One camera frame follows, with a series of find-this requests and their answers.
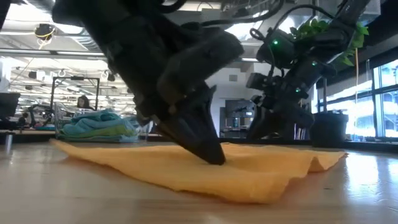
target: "desk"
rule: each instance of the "desk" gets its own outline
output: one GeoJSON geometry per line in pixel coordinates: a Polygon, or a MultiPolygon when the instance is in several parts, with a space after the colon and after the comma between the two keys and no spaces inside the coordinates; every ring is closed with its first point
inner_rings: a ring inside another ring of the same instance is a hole
{"type": "Polygon", "coordinates": [[[8,130],[0,130],[0,133],[6,133],[6,132],[13,132],[15,134],[55,134],[55,131],[37,131],[37,130],[31,130],[31,129],[25,129],[22,130],[13,130],[13,131],[8,131],[8,130]]]}
{"type": "Polygon", "coordinates": [[[0,157],[2,224],[398,223],[397,155],[352,152],[329,172],[292,183],[273,205],[173,192],[68,158],[48,143],[15,144],[0,157]]]}

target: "wrinkled fabric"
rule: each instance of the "wrinkled fabric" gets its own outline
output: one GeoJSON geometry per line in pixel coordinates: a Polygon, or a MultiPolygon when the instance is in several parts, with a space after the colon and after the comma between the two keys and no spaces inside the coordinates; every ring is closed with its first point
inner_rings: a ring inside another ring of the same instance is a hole
{"type": "Polygon", "coordinates": [[[136,142],[135,118],[121,118],[111,110],[81,114],[65,124],[58,136],[73,142],[136,142]]]}
{"type": "Polygon", "coordinates": [[[180,146],[74,147],[52,141],[71,157],[112,167],[144,182],[239,203],[272,203],[292,179],[334,166],[344,152],[316,152],[279,146],[223,144],[227,163],[209,165],[180,146]]]}

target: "orange cloth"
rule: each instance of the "orange cloth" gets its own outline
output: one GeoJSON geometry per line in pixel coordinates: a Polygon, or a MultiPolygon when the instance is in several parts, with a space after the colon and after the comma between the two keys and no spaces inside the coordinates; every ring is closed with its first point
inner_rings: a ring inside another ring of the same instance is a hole
{"type": "Polygon", "coordinates": [[[242,203],[275,202],[290,179],[327,170],[345,155],[223,144],[227,163],[211,166],[179,146],[88,149],[52,142],[69,156],[113,167],[144,182],[242,203]]]}

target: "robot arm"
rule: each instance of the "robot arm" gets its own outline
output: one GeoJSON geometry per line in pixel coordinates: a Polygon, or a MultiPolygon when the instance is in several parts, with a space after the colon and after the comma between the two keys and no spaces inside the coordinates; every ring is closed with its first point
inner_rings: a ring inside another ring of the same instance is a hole
{"type": "MultiPolygon", "coordinates": [[[[161,0],[57,0],[53,20],[61,24],[84,27],[108,58],[109,68],[120,74],[134,94],[137,117],[141,125],[154,121],[157,132],[202,158],[221,165],[224,154],[210,115],[215,86],[205,80],[236,60],[243,48],[235,36],[217,28],[231,20],[191,22],[178,26],[163,14],[174,12],[187,0],[163,6],[161,0]]],[[[358,6],[358,16],[369,0],[351,0],[358,6]]],[[[267,19],[282,8],[284,0],[257,18],[234,19],[233,22],[256,22],[267,19]]],[[[345,7],[341,19],[350,19],[352,9],[345,7]]],[[[339,30],[340,26],[331,26],[339,30]]],[[[298,58],[285,78],[276,80],[266,94],[269,111],[283,113],[288,105],[305,98],[305,91],[320,77],[321,68],[308,70],[309,62],[326,64],[342,50],[320,55],[321,49],[298,58]],[[302,95],[291,95],[299,87],[302,95]]]]}
{"type": "MultiPolygon", "coordinates": [[[[283,133],[286,125],[294,123],[302,128],[309,128],[313,124],[312,114],[303,110],[298,102],[308,98],[307,91],[321,76],[336,73],[330,63],[349,47],[356,32],[356,23],[369,1],[347,0],[335,17],[323,11],[333,18],[328,30],[301,41],[295,41],[278,30],[280,22],[269,30],[267,37],[252,30],[253,36],[264,41],[257,53],[258,61],[290,70],[284,77],[273,77],[271,71],[268,76],[253,73],[249,78],[248,88],[263,91],[262,96],[252,99],[256,104],[256,112],[249,128],[249,139],[263,138],[269,133],[283,133]]],[[[315,6],[297,6],[288,11],[282,20],[289,12],[301,7],[322,11],[315,6]]]]}

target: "wire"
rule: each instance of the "wire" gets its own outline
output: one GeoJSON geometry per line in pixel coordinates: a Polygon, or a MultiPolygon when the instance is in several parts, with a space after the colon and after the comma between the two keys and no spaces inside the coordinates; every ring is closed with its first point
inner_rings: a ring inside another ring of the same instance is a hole
{"type": "Polygon", "coordinates": [[[271,59],[272,59],[271,69],[269,70],[269,73],[268,73],[268,77],[270,78],[274,75],[275,64],[276,64],[274,53],[273,53],[271,47],[268,45],[266,37],[264,37],[264,35],[259,30],[252,28],[252,29],[250,29],[249,33],[254,39],[261,40],[264,42],[264,44],[267,44],[267,48],[269,50],[269,53],[270,53],[271,59]]]}
{"type": "Polygon", "coordinates": [[[198,7],[197,7],[197,11],[199,11],[199,7],[200,7],[203,3],[206,3],[206,4],[209,5],[212,9],[214,9],[213,6],[212,6],[208,1],[201,1],[201,2],[199,3],[198,7]]]}
{"type": "Polygon", "coordinates": [[[172,13],[179,10],[187,0],[177,0],[174,4],[165,6],[162,3],[159,5],[159,11],[164,14],[172,13]]]}
{"type": "Polygon", "coordinates": [[[48,44],[51,44],[52,39],[47,40],[47,38],[48,38],[48,37],[46,37],[45,40],[37,39],[37,43],[38,43],[38,45],[39,45],[39,50],[41,50],[44,46],[46,46],[46,45],[48,45],[48,44]]]}
{"type": "Polygon", "coordinates": [[[9,85],[11,85],[12,83],[14,83],[14,81],[17,80],[17,79],[22,75],[22,73],[24,73],[24,71],[27,69],[27,67],[30,65],[30,63],[31,63],[34,59],[35,59],[35,58],[32,58],[32,59],[28,62],[28,64],[25,66],[25,68],[22,69],[22,71],[17,75],[17,77],[15,77],[15,79],[13,79],[13,81],[10,82],[9,85]]]}
{"type": "Polygon", "coordinates": [[[222,25],[222,24],[238,24],[238,23],[252,23],[258,21],[264,21],[276,15],[279,12],[279,10],[282,9],[284,3],[285,0],[279,0],[278,5],[275,8],[271,9],[264,15],[257,16],[254,18],[219,19],[214,21],[202,22],[201,25],[205,27],[205,26],[222,25]]]}
{"type": "Polygon", "coordinates": [[[337,13],[336,13],[336,15],[338,15],[340,12],[341,12],[341,10],[343,10],[343,8],[346,6],[346,4],[348,3],[348,0],[343,0],[337,7],[338,7],[338,10],[337,10],[337,13]]]}
{"type": "Polygon", "coordinates": [[[52,29],[51,32],[49,32],[48,34],[44,34],[44,35],[37,35],[35,34],[36,37],[48,37],[50,35],[52,35],[55,32],[55,28],[52,29]]]}

